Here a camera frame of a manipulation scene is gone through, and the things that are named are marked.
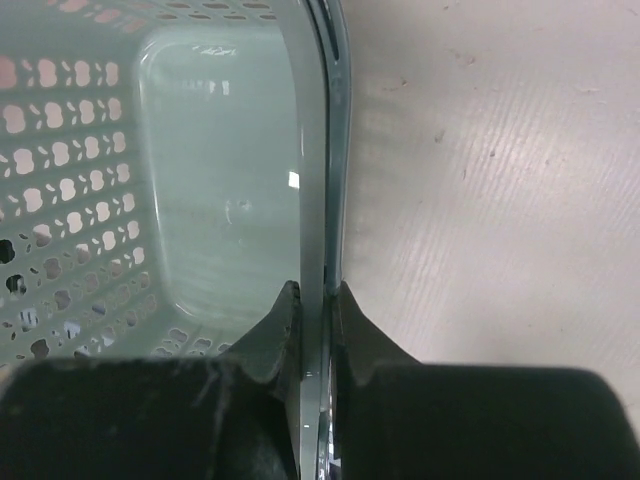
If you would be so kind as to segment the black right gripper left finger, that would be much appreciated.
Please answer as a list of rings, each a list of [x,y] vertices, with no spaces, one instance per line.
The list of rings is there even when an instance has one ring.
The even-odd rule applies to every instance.
[[[215,356],[31,361],[1,387],[5,479],[296,479],[301,299]]]

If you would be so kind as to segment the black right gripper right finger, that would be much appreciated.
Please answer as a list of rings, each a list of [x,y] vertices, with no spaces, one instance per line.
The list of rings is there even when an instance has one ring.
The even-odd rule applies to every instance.
[[[332,302],[334,448],[346,479],[635,479],[611,387],[575,368],[424,364],[342,284]]]

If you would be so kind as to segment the light teal perforated basket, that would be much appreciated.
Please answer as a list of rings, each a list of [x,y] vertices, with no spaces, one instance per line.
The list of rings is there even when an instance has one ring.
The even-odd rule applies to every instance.
[[[300,475],[327,477],[334,1],[1,5],[1,387],[31,361],[215,357],[301,299]]]

